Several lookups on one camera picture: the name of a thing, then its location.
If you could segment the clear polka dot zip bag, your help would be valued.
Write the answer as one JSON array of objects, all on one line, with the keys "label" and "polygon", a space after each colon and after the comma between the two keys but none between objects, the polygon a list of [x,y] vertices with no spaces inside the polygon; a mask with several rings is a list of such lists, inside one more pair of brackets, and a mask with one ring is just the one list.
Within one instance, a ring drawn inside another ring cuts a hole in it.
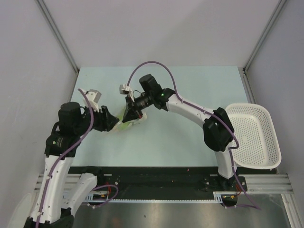
[{"label": "clear polka dot zip bag", "polygon": [[114,128],[109,133],[117,133],[117,132],[126,131],[129,128],[133,127],[134,125],[138,125],[147,119],[147,113],[143,112],[142,118],[130,120],[130,121],[123,123],[122,120],[123,120],[125,110],[126,110],[126,106],[121,108],[121,110],[115,115],[115,117],[117,117],[119,119],[119,122],[114,126]]}]

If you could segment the green fake apple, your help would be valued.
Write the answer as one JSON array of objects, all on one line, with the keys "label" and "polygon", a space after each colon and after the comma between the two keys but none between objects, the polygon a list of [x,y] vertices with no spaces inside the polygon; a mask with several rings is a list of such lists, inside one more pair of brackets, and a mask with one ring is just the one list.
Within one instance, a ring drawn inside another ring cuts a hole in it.
[{"label": "green fake apple", "polygon": [[124,112],[125,112],[125,107],[122,108],[119,111],[119,113],[116,115],[116,117],[119,119],[119,123],[116,128],[118,131],[124,131],[133,125],[133,122],[125,122],[125,123],[122,122],[124,117]]}]

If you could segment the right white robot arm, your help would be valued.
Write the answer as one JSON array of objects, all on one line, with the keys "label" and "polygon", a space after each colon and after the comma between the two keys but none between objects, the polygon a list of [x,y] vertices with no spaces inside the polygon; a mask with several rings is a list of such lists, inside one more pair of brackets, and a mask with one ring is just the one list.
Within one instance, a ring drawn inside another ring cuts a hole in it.
[{"label": "right white robot arm", "polygon": [[235,187],[236,166],[231,161],[229,153],[234,128],[225,109],[219,107],[211,110],[192,104],[179,97],[174,90],[163,89],[150,74],[141,77],[139,83],[143,88],[139,97],[133,96],[128,85],[123,84],[119,87],[120,93],[126,96],[126,109],[122,122],[143,118],[143,110],[150,105],[193,121],[203,129],[204,142],[215,153],[220,187],[223,190],[231,190]]}]

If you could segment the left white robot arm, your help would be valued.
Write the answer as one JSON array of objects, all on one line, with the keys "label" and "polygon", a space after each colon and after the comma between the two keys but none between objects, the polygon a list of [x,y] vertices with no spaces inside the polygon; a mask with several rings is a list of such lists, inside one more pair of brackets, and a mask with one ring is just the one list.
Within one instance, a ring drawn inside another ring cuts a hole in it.
[{"label": "left white robot arm", "polygon": [[91,130],[111,131],[119,118],[110,114],[106,106],[98,111],[81,107],[77,102],[61,105],[51,135],[46,140],[45,170],[37,202],[25,222],[26,228],[70,228],[77,210],[93,190],[107,189],[106,202],[118,194],[116,185],[108,184],[98,167],[85,167],[77,184],[64,195],[67,175],[77,147]]}]

